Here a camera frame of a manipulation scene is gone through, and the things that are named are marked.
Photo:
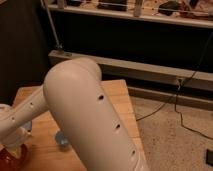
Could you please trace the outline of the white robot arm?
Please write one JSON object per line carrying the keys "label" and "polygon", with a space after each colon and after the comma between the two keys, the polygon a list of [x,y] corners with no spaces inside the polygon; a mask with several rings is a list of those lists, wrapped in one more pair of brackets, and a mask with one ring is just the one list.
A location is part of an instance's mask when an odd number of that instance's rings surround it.
{"label": "white robot arm", "polygon": [[0,117],[0,141],[46,111],[87,171],[149,171],[101,85],[95,61],[76,58],[52,67],[34,93]]}

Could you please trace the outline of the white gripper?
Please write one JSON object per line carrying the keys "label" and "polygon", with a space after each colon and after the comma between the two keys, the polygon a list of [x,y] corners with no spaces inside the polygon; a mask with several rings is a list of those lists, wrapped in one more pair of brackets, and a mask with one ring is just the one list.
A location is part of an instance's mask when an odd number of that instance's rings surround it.
{"label": "white gripper", "polygon": [[20,154],[21,145],[30,137],[23,127],[18,128],[2,140],[2,145],[12,154]]}

